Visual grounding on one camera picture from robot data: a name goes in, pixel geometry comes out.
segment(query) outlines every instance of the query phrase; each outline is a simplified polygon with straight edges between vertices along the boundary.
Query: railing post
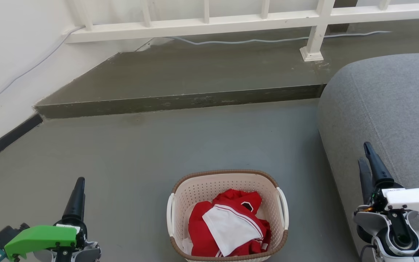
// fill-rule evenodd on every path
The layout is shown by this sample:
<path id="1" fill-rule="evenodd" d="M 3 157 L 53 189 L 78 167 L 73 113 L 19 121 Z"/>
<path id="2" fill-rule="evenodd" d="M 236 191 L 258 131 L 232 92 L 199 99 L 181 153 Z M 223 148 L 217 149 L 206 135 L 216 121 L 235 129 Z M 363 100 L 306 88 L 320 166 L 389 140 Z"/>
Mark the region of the railing post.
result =
<path id="1" fill-rule="evenodd" d="M 204 0 L 204 7 L 203 7 L 203 21 L 205 24 L 209 24 L 210 22 L 210 0 Z"/>
<path id="2" fill-rule="evenodd" d="M 86 30 L 91 31 L 93 22 L 88 15 L 87 7 L 85 6 L 83 0 L 73 0 L 73 6 L 76 9 L 75 13 L 77 13 L 83 25 L 85 25 Z"/>
<path id="3" fill-rule="evenodd" d="M 147 28 L 151 27 L 150 11 L 148 8 L 147 0 L 141 0 L 141 12 L 143 13 L 143 21 L 145 22 L 145 26 Z"/>
<path id="4" fill-rule="evenodd" d="M 306 47 L 300 49 L 304 61 L 324 60 L 320 48 L 327 29 L 326 17 L 331 16 L 334 0 L 319 0 L 316 12 L 320 16 L 319 24 L 311 27 L 310 36 Z"/>
<path id="5" fill-rule="evenodd" d="M 391 2 L 391 0 L 381 0 L 381 2 L 379 3 L 379 9 L 380 10 L 387 10 L 387 7 L 389 7 L 389 3 Z"/>
<path id="6" fill-rule="evenodd" d="M 269 13 L 269 0 L 263 0 L 261 4 L 261 18 L 266 19 L 268 18 Z"/>

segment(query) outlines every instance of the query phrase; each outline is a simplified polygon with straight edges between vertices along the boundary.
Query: white plastic basket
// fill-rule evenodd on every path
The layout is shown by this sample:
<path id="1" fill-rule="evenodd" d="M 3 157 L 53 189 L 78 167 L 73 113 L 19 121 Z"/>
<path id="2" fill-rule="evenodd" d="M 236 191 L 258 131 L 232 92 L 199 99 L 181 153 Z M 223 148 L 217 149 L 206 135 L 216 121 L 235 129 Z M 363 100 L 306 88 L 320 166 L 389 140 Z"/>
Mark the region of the white plastic basket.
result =
<path id="1" fill-rule="evenodd" d="M 268 251 L 239 257 L 195 257 L 185 254 L 181 243 L 188 237 L 188 213 L 191 207 L 201 201 L 212 201 L 230 188 L 257 191 L 260 194 L 263 201 L 256 216 L 270 223 L 271 243 Z M 284 193 L 271 176 L 256 170 L 216 170 L 182 178 L 169 196 L 166 219 L 173 248 L 189 262 L 264 261 L 284 246 L 289 227 L 289 211 Z"/>

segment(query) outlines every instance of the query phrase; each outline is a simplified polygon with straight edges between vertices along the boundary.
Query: basket handle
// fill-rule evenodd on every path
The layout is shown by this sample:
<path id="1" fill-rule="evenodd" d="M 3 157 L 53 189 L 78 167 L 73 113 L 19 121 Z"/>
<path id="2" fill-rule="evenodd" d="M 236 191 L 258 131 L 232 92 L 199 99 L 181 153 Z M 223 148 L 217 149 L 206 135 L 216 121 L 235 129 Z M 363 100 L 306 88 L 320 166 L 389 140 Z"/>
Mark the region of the basket handle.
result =
<path id="1" fill-rule="evenodd" d="M 174 216 L 175 216 L 174 193 L 171 193 L 168 199 L 168 207 L 166 209 L 166 221 L 168 223 L 169 237 L 174 236 Z"/>
<path id="2" fill-rule="evenodd" d="M 276 189 L 278 190 L 279 194 L 279 212 L 281 213 L 281 217 L 284 217 L 284 219 L 282 219 L 282 226 L 284 227 L 284 230 L 287 230 L 289 228 L 289 209 L 287 207 L 286 196 L 284 195 L 284 192 L 282 192 L 282 189 L 279 187 L 276 187 Z"/>

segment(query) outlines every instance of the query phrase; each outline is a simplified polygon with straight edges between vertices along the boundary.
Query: black cable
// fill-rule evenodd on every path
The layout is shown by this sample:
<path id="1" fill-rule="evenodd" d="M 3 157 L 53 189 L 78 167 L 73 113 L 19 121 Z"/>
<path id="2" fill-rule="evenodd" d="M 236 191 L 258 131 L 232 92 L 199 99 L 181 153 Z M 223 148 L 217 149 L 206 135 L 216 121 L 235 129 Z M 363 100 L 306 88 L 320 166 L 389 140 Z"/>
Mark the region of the black cable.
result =
<path id="1" fill-rule="evenodd" d="M 363 262 L 363 254 L 366 248 L 372 247 L 373 249 L 377 249 L 378 247 L 376 245 L 365 245 L 360 252 L 360 262 Z"/>

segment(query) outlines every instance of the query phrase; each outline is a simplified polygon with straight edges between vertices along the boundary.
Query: white cable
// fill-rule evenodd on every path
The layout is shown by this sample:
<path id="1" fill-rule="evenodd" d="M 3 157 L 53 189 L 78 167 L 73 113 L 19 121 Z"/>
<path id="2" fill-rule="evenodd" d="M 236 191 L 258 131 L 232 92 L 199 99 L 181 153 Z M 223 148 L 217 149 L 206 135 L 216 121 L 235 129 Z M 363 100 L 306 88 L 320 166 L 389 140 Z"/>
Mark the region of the white cable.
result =
<path id="1" fill-rule="evenodd" d="M 4 86 L 4 88 L 2 88 L 1 89 L 1 91 L 0 91 L 0 94 L 2 94 L 2 92 L 4 92 L 6 89 L 8 89 L 17 79 L 19 79 L 19 78 L 21 78 L 22 76 L 25 76 L 25 74 L 27 74 L 28 72 L 30 72 L 30 71 L 32 71 L 35 67 L 37 67 L 37 66 L 39 66 L 41 63 L 43 63 L 45 60 L 47 60 L 48 59 L 48 57 L 50 57 L 54 52 L 56 52 L 56 50 L 57 49 L 59 49 L 60 48 L 60 46 L 64 43 L 64 41 L 68 38 L 68 36 L 71 34 L 71 33 L 73 33 L 73 32 L 75 32 L 75 31 L 77 31 L 77 30 L 80 30 L 80 29 L 82 29 L 82 28 L 84 28 L 85 26 L 83 26 L 83 27 L 78 27 L 78 28 L 74 28 L 74 29 L 72 29 L 72 30 L 70 30 L 66 35 L 65 35 L 65 37 L 63 38 L 63 40 L 62 41 L 60 41 L 59 42 L 59 44 L 56 46 L 56 48 L 54 48 L 53 49 L 53 51 L 51 51 L 48 55 L 46 55 L 46 56 L 44 56 L 38 63 L 36 63 L 36 65 L 35 66 L 32 66 L 29 70 L 27 70 L 27 71 L 25 71 L 25 73 L 23 73 L 22 75 L 20 75 L 20 76 L 17 76 L 16 78 L 14 78 L 12 81 L 10 81 L 7 85 L 5 85 Z"/>
<path id="2" fill-rule="evenodd" d="M 74 29 L 70 30 L 65 35 L 65 37 L 63 38 L 63 40 L 56 46 L 56 48 L 53 51 L 51 51 L 48 55 L 46 55 L 43 59 L 41 59 L 38 63 L 36 63 L 35 66 L 32 66 L 29 70 L 25 71 L 25 73 L 23 73 L 20 76 L 17 76 L 12 81 L 10 81 L 9 84 L 5 85 L 5 87 L 1 89 L 0 94 L 2 94 L 2 92 L 4 92 L 6 89 L 8 89 L 17 79 L 21 78 L 22 76 L 25 76 L 25 74 L 27 74 L 28 72 L 32 71 L 34 68 L 36 68 L 37 66 L 39 66 L 45 60 L 47 60 L 48 57 L 50 57 L 54 52 L 56 52 L 56 50 L 58 50 L 60 48 L 60 46 L 70 36 L 71 33 L 75 32 L 77 30 L 80 30 L 80 29 L 82 29 L 84 27 L 85 26 L 74 28 Z M 374 31 L 374 32 L 369 32 L 369 33 L 343 33 L 343 34 L 340 34 L 340 35 L 326 35 L 324 38 L 341 37 L 341 36 L 366 36 L 366 35 L 372 35 L 374 33 L 391 33 L 391 32 L 390 31 Z M 176 39 L 176 40 L 184 41 L 184 42 L 189 43 L 189 44 L 192 44 L 192 45 L 205 45 L 205 44 L 232 44 L 232 45 L 234 45 L 234 44 L 244 44 L 244 43 L 250 43 L 250 42 L 280 43 L 280 42 L 287 42 L 287 41 L 295 41 L 295 40 L 301 40 L 301 39 L 308 39 L 308 36 L 298 37 L 298 38 L 290 38 L 290 39 L 281 39 L 281 40 L 259 40 L 259 39 L 252 39 L 252 40 L 239 41 L 239 42 L 206 41 L 206 42 L 201 42 L 201 43 L 195 43 L 195 42 L 192 42 L 190 40 L 186 40 L 184 38 L 180 38 L 180 37 L 177 37 L 177 36 L 168 36 L 166 38 L 171 38 L 171 39 Z"/>
<path id="3" fill-rule="evenodd" d="M 372 35 L 374 33 L 392 33 L 390 31 L 374 31 L 369 33 L 342 33 L 340 35 L 326 35 L 324 38 L 332 38 L 332 37 L 341 37 L 341 36 L 366 36 L 366 35 Z M 229 44 L 229 45 L 237 45 L 237 44 L 245 44 L 245 43 L 251 43 L 251 42 L 262 42 L 262 43 L 280 43 L 280 42 L 288 42 L 288 41 L 295 41 L 295 40 L 302 40 L 302 39 L 308 39 L 308 36 L 305 37 L 297 37 L 297 38 L 290 38 L 290 39 L 281 39 L 281 40 L 259 40 L 259 39 L 252 39 L 252 40 L 246 40 L 246 41 L 238 41 L 238 42 L 226 42 L 226 41 L 206 41 L 206 42 L 200 42 L 195 43 L 190 40 L 180 38 L 177 36 L 168 36 L 166 38 L 176 39 L 180 41 L 184 41 L 186 43 L 192 44 L 192 45 L 205 45 L 205 44 Z"/>

